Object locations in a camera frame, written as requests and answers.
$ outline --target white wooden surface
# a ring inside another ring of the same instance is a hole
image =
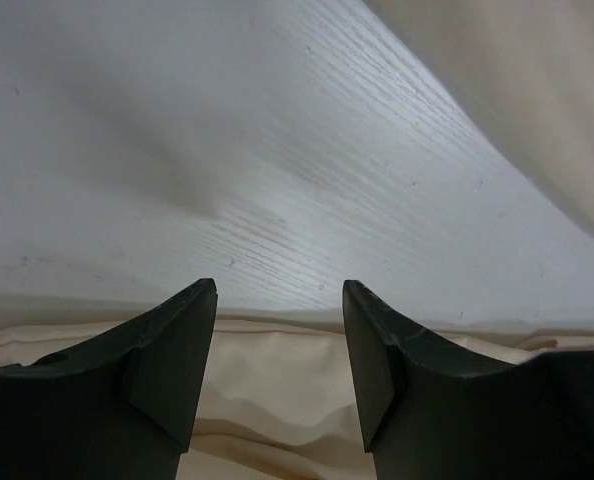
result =
[[[203,276],[226,308],[358,278],[423,319],[594,325],[594,241],[359,0],[0,2],[0,297]]]

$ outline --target beige fabric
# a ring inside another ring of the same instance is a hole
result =
[[[0,331],[0,366],[29,364],[117,325],[23,326]],[[447,338],[513,363],[551,347],[594,348],[594,337],[535,337],[525,349],[466,335]],[[365,454],[343,335],[219,320],[191,451],[178,479],[375,478]]]
[[[594,234],[594,0],[366,0],[492,143]]]

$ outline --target tan cloth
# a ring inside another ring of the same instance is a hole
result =
[[[366,0],[492,143],[594,234],[594,0]]]
[[[0,366],[32,363],[115,325],[0,331]],[[534,337],[521,344],[525,349],[446,337],[513,363],[553,347],[594,348],[594,336]],[[374,479],[372,459],[361,444],[344,336],[217,321],[191,447],[178,479]]]

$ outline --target black robotic claw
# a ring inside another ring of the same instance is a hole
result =
[[[28,367],[0,368],[0,480],[172,480],[188,450],[217,293],[199,280]]]
[[[364,446],[380,480],[594,479],[594,352],[514,366],[462,348],[347,281]]]

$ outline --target beige cloth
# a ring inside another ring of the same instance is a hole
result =
[[[594,234],[594,0],[366,0],[506,158]]]
[[[29,364],[117,325],[22,326],[0,331],[0,366]],[[445,334],[471,350],[520,363],[593,337],[540,336],[524,348]],[[215,326],[191,451],[178,479],[374,479],[363,452],[343,335],[256,321]]]

